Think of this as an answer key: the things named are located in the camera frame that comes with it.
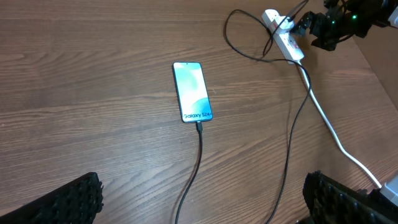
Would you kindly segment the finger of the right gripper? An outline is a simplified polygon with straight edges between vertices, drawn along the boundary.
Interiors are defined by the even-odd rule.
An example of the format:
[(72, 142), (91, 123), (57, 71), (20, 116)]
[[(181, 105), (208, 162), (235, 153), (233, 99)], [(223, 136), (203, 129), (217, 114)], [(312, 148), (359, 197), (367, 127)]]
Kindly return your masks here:
[(316, 15), (314, 12), (306, 12), (296, 23), (296, 25), (293, 26), (293, 28), (290, 30), (290, 33), (296, 36), (305, 36), (307, 29), (312, 32), (312, 29), (315, 25), (315, 19)]

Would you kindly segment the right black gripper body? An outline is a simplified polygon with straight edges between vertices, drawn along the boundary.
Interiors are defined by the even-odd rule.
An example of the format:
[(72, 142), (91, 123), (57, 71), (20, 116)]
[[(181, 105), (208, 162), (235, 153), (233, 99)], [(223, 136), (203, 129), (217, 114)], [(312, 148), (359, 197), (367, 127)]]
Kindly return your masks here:
[(346, 9), (344, 6), (330, 6), (325, 14), (313, 13), (310, 34), (316, 37), (311, 45), (326, 51), (334, 51), (336, 45), (354, 36), (353, 31), (344, 22)]

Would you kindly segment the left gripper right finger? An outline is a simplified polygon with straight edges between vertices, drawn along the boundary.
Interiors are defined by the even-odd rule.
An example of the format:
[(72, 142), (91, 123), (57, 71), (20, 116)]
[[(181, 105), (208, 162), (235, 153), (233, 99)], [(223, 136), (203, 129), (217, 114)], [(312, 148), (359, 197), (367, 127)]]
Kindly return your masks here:
[(354, 191), (318, 170), (302, 193), (310, 213), (302, 224), (397, 224), (397, 205), (379, 189)]

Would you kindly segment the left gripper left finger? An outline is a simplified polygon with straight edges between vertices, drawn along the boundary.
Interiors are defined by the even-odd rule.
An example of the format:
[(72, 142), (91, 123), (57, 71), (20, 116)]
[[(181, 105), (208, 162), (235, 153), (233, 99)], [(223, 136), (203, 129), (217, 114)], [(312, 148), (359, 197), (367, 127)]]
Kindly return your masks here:
[(1, 216), (1, 224), (93, 223), (103, 209), (103, 183), (89, 172)]

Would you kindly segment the Samsung Galaxy smartphone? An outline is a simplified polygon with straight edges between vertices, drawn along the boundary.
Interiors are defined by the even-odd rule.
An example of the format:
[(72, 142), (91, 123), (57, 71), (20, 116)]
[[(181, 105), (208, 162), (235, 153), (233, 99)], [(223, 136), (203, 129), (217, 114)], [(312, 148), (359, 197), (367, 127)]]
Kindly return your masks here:
[(182, 121), (193, 123), (212, 120), (213, 112), (201, 64), (174, 62), (172, 69)]

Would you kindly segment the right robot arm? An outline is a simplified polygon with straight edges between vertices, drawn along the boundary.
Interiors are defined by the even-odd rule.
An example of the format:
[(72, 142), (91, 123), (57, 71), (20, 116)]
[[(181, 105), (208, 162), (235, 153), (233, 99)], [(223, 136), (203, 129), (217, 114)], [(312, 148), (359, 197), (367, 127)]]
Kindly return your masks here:
[(324, 0), (326, 13), (306, 12), (290, 30), (316, 37), (311, 45), (334, 51), (352, 36), (365, 38), (372, 26), (397, 28), (397, 0)]

